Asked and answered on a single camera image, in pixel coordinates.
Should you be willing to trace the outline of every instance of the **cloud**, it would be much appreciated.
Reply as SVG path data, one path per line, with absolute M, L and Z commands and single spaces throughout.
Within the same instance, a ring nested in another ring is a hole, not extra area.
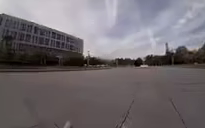
M 84 39 L 85 54 L 143 57 L 205 41 L 205 0 L 0 0 L 0 13 Z

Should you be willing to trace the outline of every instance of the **pavement crack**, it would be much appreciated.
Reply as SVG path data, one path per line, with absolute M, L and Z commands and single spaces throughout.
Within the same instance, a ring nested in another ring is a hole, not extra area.
M 174 104 L 173 100 L 171 98 L 169 98 L 169 101 L 171 103 L 171 105 L 173 106 L 175 112 L 178 114 L 179 118 L 181 119 L 182 124 L 184 125 L 184 128 L 187 128 L 186 123 L 182 117 L 182 115 L 180 114 L 180 112 L 178 111 L 176 105 Z
M 115 128 L 126 128 L 125 124 L 127 123 L 127 120 L 129 118 L 129 114 L 130 114 L 130 111 L 132 109 L 134 102 L 135 102 L 135 99 L 132 100 L 124 117 L 121 119 L 120 123 L 116 124 Z
M 54 126 L 55 126 L 56 128 L 59 128 L 58 125 L 57 125 L 56 123 L 54 123 Z

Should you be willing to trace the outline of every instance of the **tower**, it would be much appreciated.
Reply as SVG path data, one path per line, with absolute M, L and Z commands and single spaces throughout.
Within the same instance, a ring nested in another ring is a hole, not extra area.
M 167 55 L 168 53 L 170 53 L 170 50 L 169 50 L 169 45 L 168 45 L 168 43 L 166 43 L 166 44 L 165 44 L 165 46 L 166 46 L 166 55 Z

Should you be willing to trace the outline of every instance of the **sidewalk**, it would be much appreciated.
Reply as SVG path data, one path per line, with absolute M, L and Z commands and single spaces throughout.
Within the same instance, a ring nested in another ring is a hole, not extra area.
M 111 69 L 110 67 L 101 68 L 86 68 L 86 67 L 33 67 L 33 68 L 10 68 L 0 69 L 0 72 L 62 72 L 62 71 L 86 71 L 86 70 L 104 70 Z
M 169 67 L 205 69 L 205 64 L 182 64 L 182 65 L 171 65 Z

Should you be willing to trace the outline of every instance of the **distant building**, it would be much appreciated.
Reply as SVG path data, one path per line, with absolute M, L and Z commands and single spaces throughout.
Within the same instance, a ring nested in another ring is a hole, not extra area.
M 43 52 L 69 57 L 83 54 L 83 40 L 24 19 L 0 14 L 0 41 L 13 37 L 11 49 L 17 53 Z
M 166 48 L 166 55 L 168 55 L 170 53 L 170 49 L 169 49 L 168 43 L 165 44 L 165 48 Z

